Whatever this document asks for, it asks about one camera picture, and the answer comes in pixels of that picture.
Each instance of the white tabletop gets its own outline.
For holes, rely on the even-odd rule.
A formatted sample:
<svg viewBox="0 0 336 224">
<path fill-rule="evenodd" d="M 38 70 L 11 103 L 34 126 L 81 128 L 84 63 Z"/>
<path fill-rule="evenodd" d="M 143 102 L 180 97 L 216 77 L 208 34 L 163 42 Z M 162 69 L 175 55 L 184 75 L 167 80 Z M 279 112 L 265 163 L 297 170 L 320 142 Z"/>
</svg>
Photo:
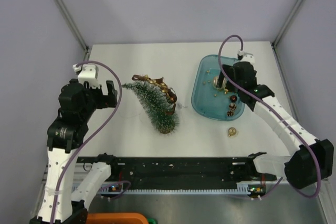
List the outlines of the white tabletop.
<svg viewBox="0 0 336 224">
<path fill-rule="evenodd" d="M 134 74 L 148 74 L 153 79 L 164 77 L 185 108 L 177 112 L 180 125 L 175 132 L 163 135 L 151 125 L 134 93 L 123 89 L 118 112 L 80 156 L 107 152 L 115 156 L 225 157 L 247 156 L 260 151 L 288 155 L 272 129 L 247 106 L 242 116 L 232 122 L 211 120 L 193 109 L 191 96 L 200 61 L 207 55 L 218 54 L 219 46 L 219 42 L 94 45 L 90 60 L 107 64 L 122 83 L 132 82 Z M 236 57 L 238 49 L 238 42 L 229 42 L 223 48 L 222 56 Z M 246 42 L 244 50 L 255 56 L 258 83 L 270 87 L 290 112 L 270 43 Z M 99 67 L 99 81 L 105 92 L 106 80 L 115 81 L 109 72 Z M 93 114 L 86 137 L 104 122 L 111 110 L 97 110 Z M 237 129 L 237 136 L 228 137 L 230 127 Z"/>
</svg>

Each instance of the black linear rail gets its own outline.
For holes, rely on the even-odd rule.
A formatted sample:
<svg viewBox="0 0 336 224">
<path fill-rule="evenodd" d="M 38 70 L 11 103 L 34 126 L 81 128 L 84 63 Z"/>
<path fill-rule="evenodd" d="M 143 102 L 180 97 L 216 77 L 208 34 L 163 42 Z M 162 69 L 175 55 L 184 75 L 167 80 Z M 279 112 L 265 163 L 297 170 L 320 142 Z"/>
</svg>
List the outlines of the black linear rail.
<svg viewBox="0 0 336 224">
<path fill-rule="evenodd" d="M 77 163 L 93 163 L 79 157 Z M 260 181 L 249 157 L 114 157 L 108 181 L 129 180 L 131 189 L 236 189 L 237 182 Z M 265 175 L 265 180 L 276 176 Z"/>
</svg>

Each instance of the teal tray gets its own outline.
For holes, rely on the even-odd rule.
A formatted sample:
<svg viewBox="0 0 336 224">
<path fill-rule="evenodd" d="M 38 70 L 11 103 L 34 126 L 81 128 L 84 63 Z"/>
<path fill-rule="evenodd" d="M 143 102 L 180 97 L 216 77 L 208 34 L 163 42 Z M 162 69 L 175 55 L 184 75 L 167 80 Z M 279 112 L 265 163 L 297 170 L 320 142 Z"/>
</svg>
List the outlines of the teal tray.
<svg viewBox="0 0 336 224">
<path fill-rule="evenodd" d="M 230 66 L 239 62 L 236 58 L 223 56 L 221 56 L 221 61 L 222 64 Z M 214 87 L 214 78 L 219 76 L 219 73 L 218 55 L 208 55 L 201 60 L 196 75 L 191 104 L 194 110 L 202 116 L 221 121 L 233 121 L 242 115 L 244 104 L 236 93 L 227 92 L 225 94 L 223 90 L 219 91 Z M 231 95 L 238 97 L 235 103 L 237 108 L 233 116 L 228 116 L 227 112 L 231 103 Z"/>
</svg>

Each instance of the miniature christmas tree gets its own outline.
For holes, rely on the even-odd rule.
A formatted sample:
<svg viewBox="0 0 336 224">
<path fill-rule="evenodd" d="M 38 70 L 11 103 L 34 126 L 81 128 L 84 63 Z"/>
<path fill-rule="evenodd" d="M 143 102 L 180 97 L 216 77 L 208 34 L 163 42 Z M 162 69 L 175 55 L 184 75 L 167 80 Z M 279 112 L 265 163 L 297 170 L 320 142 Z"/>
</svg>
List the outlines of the miniature christmas tree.
<svg viewBox="0 0 336 224">
<path fill-rule="evenodd" d="M 163 82 L 163 78 L 152 80 L 146 76 L 133 76 L 133 83 L 122 85 L 138 97 L 152 125 L 163 134 L 171 133 L 179 124 L 175 113 L 177 97 Z"/>
</svg>

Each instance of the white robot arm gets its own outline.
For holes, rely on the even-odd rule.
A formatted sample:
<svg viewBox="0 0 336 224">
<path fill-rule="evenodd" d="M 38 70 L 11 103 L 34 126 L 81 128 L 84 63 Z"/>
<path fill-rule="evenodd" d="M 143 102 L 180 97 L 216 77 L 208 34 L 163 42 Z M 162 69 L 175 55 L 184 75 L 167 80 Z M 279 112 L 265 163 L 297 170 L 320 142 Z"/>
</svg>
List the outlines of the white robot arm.
<svg viewBox="0 0 336 224">
<path fill-rule="evenodd" d="M 281 106 L 275 94 L 266 85 L 257 84 L 257 71 L 254 70 L 255 60 L 252 54 L 239 51 L 238 58 L 240 58 L 240 62 L 233 66 L 221 65 L 226 76 L 223 72 L 220 73 L 217 86 L 222 87 L 226 78 L 225 89 L 236 92 L 242 103 L 248 105 L 273 129 L 290 154 L 288 157 L 272 156 L 266 153 L 252 154 L 256 171 L 284 177 L 297 189 L 317 182 L 316 163 L 318 163 L 321 172 L 321 179 L 329 177 L 332 173 L 333 163 L 331 142 L 329 140 L 320 141 L 307 132 Z M 318 162 L 314 162 L 312 153 L 307 147 L 311 149 Z"/>
<path fill-rule="evenodd" d="M 30 220 L 31 224 L 54 223 L 56 220 L 59 223 L 85 221 L 87 209 L 94 196 L 102 183 L 111 176 L 113 156 L 99 155 L 87 177 L 71 193 L 77 150 L 83 144 L 90 117 L 96 109 L 115 108 L 117 105 L 117 91 L 112 81 L 106 82 L 108 94 L 103 95 L 97 79 L 96 65 L 74 65 L 73 69 L 78 73 L 78 79 L 70 80 L 61 89 L 58 116 L 48 129 L 48 176 L 45 193 L 42 206 L 37 216 Z M 57 189 L 57 182 L 64 169 L 66 171 Z"/>
</svg>

